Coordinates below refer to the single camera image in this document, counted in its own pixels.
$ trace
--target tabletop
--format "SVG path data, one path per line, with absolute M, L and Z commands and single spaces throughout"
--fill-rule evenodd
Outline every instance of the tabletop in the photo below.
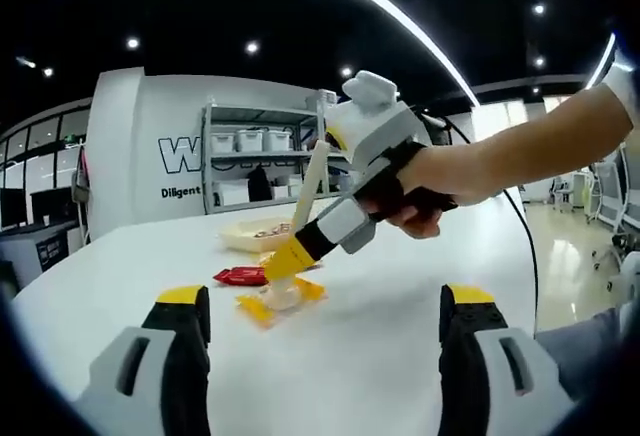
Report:
M 503 195 L 446 213 L 435 239 L 415 241 L 378 225 L 357 254 L 337 248 L 305 273 L 326 287 L 325 301 L 269 331 L 256 328 L 235 310 L 234 297 L 248 289 L 211 279 L 251 257 L 226 250 L 217 235 L 233 222 L 291 217 L 293 210 L 290 204 L 120 228 L 63 260 L 12 305 L 43 374 L 76 399 L 91 361 L 124 327 L 139 326 L 162 291 L 205 284 L 212 434 L 436 434 L 441 286 L 482 287 L 510 326 L 533 333 L 531 252 Z

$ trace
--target storage bin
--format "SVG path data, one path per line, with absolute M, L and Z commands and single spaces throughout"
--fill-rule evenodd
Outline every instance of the storage bin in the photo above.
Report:
M 289 186 L 274 186 L 273 199 L 282 199 L 289 197 Z
M 242 204 L 249 202 L 249 180 L 234 179 L 213 183 L 214 200 L 218 199 L 221 206 Z
M 212 153 L 233 153 L 233 133 L 211 133 Z
M 275 131 L 270 129 L 264 134 L 265 151 L 289 151 L 291 134 L 287 131 Z
M 290 184 L 289 185 L 289 196 L 292 198 L 297 198 L 300 196 L 300 190 L 302 189 L 302 184 Z
M 257 153 L 262 151 L 262 131 L 257 129 L 241 129 L 237 134 L 238 151 L 241 153 Z

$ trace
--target wall sign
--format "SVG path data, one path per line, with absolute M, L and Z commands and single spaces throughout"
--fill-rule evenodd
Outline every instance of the wall sign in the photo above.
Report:
M 200 136 L 193 138 L 181 136 L 176 139 L 158 139 L 160 156 L 167 174 L 178 174 L 186 169 L 190 173 L 200 171 L 202 161 L 198 149 L 200 148 Z

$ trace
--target white storage box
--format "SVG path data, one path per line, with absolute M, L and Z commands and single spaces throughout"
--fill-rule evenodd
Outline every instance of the white storage box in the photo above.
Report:
M 260 236 L 261 232 L 271 232 L 281 225 L 290 224 L 285 217 L 259 219 L 246 221 L 227 226 L 220 232 L 220 239 L 228 248 L 250 251 L 252 253 L 265 253 L 275 251 L 289 239 L 289 232 L 283 231 L 272 236 Z
M 291 134 L 287 131 L 270 129 L 264 134 L 264 150 L 289 151 L 289 139 L 291 139 Z
M 300 196 L 300 190 L 302 189 L 302 175 L 291 174 L 289 175 L 289 196 L 297 198 Z
M 262 131 L 257 129 L 241 129 L 238 131 L 238 151 L 241 153 L 262 151 Z
M 300 190 L 302 189 L 301 184 L 291 184 L 289 185 L 289 196 L 292 198 L 297 198 L 300 196 Z
M 211 152 L 233 153 L 233 133 L 211 133 Z
M 249 180 L 235 179 L 213 183 L 213 192 L 218 195 L 221 206 L 249 202 Z
M 282 199 L 289 197 L 289 186 L 274 186 L 273 199 Z

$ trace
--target black cable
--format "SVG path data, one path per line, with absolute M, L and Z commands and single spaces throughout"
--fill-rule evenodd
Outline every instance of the black cable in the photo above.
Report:
M 471 144 L 471 141 L 469 141 L 469 138 L 467 138 L 467 136 L 465 136 L 465 134 L 460 130 L 460 128 L 458 128 L 455 124 L 453 124 L 451 122 L 451 120 L 449 120 L 449 118 L 447 118 L 445 116 L 440 116 L 440 118 L 442 118 L 447 123 L 447 126 L 450 126 L 451 128 L 453 128 L 453 130 L 456 133 L 458 133 L 458 136 L 460 136 L 467 144 Z M 535 284 L 535 296 L 536 296 L 535 311 L 536 311 L 536 316 L 537 316 L 537 314 L 538 314 L 538 260 L 536 258 L 536 249 L 533 246 L 533 236 L 531 236 L 531 231 L 529 230 L 529 225 L 525 221 L 524 216 L 522 215 L 522 213 L 520 213 L 520 210 L 518 209 L 518 206 L 516 206 L 516 203 L 513 201 L 513 198 L 511 197 L 509 192 L 506 189 L 502 190 L 502 192 L 504 193 L 504 195 L 507 197 L 507 199 L 511 203 L 511 206 L 513 207 L 513 210 L 518 215 L 518 219 L 522 223 L 522 226 L 524 227 L 524 230 L 527 233 L 527 239 L 529 240 L 529 247 L 531 248 L 531 256 L 533 257 L 533 279 L 534 279 L 534 284 Z

